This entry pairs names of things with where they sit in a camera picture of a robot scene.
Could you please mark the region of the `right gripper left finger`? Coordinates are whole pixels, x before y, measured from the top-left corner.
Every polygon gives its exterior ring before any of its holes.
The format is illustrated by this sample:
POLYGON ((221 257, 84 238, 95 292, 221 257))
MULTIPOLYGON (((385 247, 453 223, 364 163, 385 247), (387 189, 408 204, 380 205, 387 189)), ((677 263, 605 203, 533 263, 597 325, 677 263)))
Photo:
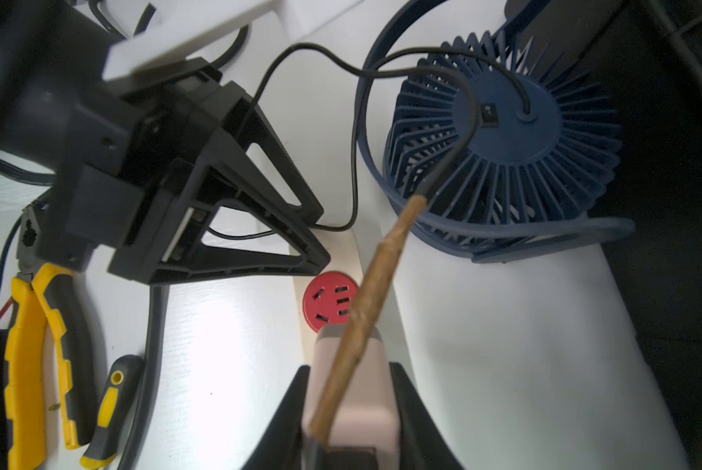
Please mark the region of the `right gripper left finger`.
POLYGON ((309 376, 309 365, 298 368, 244 470, 301 468, 302 416, 309 376))

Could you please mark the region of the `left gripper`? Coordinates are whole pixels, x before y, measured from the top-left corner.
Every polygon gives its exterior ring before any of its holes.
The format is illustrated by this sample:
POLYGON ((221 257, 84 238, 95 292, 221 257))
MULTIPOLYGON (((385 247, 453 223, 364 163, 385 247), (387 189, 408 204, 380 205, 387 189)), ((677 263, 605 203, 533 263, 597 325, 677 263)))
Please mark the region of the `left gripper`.
POLYGON ((99 246, 110 273, 145 285, 249 275, 309 276, 330 261, 309 226, 323 207, 256 99, 201 60, 97 81, 76 93, 51 162, 39 254, 82 271, 99 246), (249 157, 278 173, 286 200, 249 157), (205 232, 230 210, 270 227, 279 255, 209 246, 205 232))

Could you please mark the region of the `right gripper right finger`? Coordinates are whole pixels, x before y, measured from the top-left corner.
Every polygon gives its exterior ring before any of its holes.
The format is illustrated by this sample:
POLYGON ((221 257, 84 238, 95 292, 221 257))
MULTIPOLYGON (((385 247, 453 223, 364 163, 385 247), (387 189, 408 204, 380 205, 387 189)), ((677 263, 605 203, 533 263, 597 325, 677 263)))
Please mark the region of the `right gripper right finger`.
POLYGON ((401 425, 399 468, 462 469, 403 365, 391 362, 390 371, 401 425))

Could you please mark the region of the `pink adapter blue fan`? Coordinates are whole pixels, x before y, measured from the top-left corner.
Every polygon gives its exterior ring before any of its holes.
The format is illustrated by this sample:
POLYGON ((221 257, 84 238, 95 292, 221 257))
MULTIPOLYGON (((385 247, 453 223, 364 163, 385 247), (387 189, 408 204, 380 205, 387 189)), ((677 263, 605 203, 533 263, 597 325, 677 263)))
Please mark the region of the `pink adapter blue fan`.
MULTIPOLYGON (((318 333, 301 422, 305 438, 344 331, 343 325, 331 324, 318 333)), ((323 467, 397 469, 400 437, 390 363, 384 342, 374 330, 335 416, 323 467)))

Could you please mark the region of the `beige red power strip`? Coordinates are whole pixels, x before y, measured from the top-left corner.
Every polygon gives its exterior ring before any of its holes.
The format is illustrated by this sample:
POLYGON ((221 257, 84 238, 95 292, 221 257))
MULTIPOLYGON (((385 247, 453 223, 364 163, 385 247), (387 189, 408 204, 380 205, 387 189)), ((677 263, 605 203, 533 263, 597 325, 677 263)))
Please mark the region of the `beige red power strip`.
POLYGON ((330 254, 320 274, 293 278, 301 348, 304 362, 313 359, 319 331, 348 321, 351 302, 364 279, 359 245, 353 230, 315 231, 330 254))

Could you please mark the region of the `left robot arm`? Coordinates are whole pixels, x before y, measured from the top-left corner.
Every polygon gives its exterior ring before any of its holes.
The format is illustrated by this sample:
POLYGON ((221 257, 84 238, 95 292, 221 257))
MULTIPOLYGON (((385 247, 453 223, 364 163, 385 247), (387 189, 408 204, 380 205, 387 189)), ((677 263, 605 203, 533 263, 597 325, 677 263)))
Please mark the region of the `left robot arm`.
POLYGON ((106 81, 113 39, 62 1, 0 1, 0 150, 49 168, 40 260, 146 285, 314 276, 323 207, 262 111, 202 59, 106 81))

